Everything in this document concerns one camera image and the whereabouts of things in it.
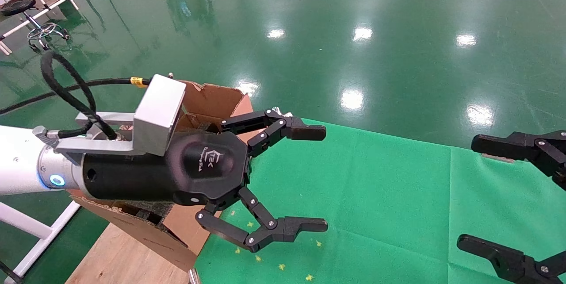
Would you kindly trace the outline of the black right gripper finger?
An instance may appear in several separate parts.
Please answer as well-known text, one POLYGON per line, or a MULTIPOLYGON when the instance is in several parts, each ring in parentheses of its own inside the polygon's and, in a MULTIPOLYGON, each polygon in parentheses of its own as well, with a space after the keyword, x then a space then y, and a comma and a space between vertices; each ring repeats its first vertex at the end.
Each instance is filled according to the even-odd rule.
POLYGON ((564 130, 535 135, 514 131, 500 138, 479 134, 473 137, 471 149, 512 160, 528 161, 546 177, 566 189, 566 133, 564 130))
POLYGON ((562 284, 566 272, 566 252, 536 261, 508 246, 467 234, 460 235, 457 248, 491 262, 497 276, 514 284, 562 284))

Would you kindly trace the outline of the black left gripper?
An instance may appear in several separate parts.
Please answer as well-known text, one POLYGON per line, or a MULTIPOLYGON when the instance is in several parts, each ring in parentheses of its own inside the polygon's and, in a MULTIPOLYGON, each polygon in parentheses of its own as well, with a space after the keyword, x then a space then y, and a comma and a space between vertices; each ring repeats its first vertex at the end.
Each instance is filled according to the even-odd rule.
POLYGON ((323 141, 327 128, 272 109, 221 121, 220 134, 177 133, 163 156, 86 154, 82 192, 93 199, 204 205, 196 221, 206 231, 257 253, 272 242, 294 242, 301 232, 326 232, 323 218, 274 218, 248 187, 249 157, 281 139, 323 141), (246 143, 238 135, 260 131, 246 143), (248 233, 215 216, 239 200, 260 226, 248 233))

